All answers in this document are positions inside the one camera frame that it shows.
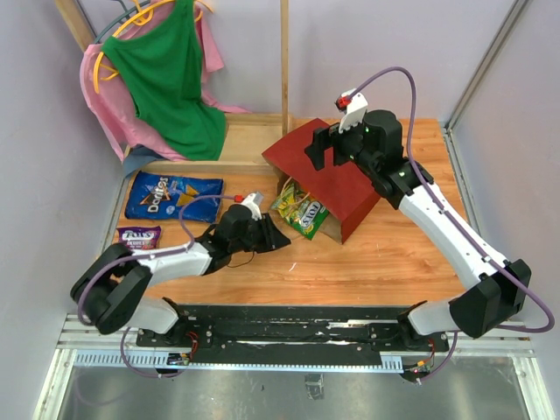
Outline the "yellow green candy bag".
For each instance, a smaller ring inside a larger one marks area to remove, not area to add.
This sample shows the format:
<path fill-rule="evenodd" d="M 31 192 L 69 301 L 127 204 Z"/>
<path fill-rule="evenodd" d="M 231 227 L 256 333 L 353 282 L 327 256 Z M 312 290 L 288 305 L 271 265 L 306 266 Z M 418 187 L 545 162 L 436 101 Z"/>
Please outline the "yellow green candy bag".
<path fill-rule="evenodd" d="M 318 199 L 289 178 L 271 205 L 280 217 L 307 240 L 312 240 L 330 212 Z"/>

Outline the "red brown paper bag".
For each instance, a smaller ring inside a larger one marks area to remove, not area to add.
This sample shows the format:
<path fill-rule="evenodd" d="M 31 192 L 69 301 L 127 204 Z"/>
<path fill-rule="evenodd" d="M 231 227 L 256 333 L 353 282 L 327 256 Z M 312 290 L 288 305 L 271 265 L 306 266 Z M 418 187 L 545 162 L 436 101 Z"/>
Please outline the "red brown paper bag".
<path fill-rule="evenodd" d="M 345 243 L 380 201 L 371 181 L 353 164 L 333 164 L 333 151 L 325 152 L 325 168 L 316 171 L 305 155 L 315 130 L 329 124 L 315 118 L 294 129 L 262 153 L 281 182 L 293 178 L 305 192 L 326 207 L 330 215 L 319 231 Z"/>

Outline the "blue Doritos chip bag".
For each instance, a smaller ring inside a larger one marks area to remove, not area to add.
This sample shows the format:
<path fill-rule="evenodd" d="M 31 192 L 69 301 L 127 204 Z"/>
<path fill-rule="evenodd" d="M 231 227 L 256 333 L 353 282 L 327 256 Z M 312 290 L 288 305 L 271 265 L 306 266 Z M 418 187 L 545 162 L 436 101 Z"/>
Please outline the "blue Doritos chip bag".
<path fill-rule="evenodd" d="M 225 182 L 222 178 L 192 178 L 160 175 L 139 171 L 129 191 L 124 216 L 129 220 L 177 220 L 179 212 L 189 221 L 212 223 L 221 207 L 221 199 L 201 199 L 199 196 L 222 195 Z"/>

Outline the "purple Tops candy bag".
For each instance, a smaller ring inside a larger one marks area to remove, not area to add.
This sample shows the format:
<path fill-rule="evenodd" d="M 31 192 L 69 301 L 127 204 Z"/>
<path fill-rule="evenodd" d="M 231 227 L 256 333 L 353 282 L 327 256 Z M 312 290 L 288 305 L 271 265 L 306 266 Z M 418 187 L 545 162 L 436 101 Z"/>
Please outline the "purple Tops candy bag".
<path fill-rule="evenodd" d="M 117 229 L 118 242 L 129 249 L 150 250 L 158 246 L 162 233 L 160 226 L 156 227 L 119 227 Z"/>

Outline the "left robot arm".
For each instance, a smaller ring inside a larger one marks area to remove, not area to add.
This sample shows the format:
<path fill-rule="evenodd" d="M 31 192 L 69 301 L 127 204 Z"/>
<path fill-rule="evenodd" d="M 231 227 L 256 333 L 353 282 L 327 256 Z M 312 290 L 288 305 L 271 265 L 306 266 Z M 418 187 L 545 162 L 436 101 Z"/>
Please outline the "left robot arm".
<path fill-rule="evenodd" d="M 227 267 L 236 253 L 263 254 L 291 245 L 268 213 L 233 204 L 218 223 L 184 245 L 155 251 L 115 243 L 74 284 L 71 299 L 80 320 L 108 335 L 124 327 L 152 333 L 159 345 L 179 347 L 196 328 L 169 298 L 148 298 L 153 285 L 180 277 L 203 277 Z"/>

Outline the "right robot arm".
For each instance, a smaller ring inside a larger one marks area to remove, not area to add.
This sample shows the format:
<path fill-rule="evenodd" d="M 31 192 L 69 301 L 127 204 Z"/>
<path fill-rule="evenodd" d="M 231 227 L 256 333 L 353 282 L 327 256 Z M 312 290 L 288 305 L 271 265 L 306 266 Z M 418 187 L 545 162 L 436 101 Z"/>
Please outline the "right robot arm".
<path fill-rule="evenodd" d="M 522 309 L 530 267 L 487 244 L 445 201 L 432 176 L 404 156 L 403 126 L 392 112 L 369 111 L 347 129 L 339 123 L 315 129 L 304 150 L 315 170 L 325 167 L 328 150 L 335 165 L 357 166 L 381 197 L 420 227 L 465 287 L 457 297 L 410 307 L 396 328 L 402 347 L 418 349 L 442 331 L 477 339 Z"/>

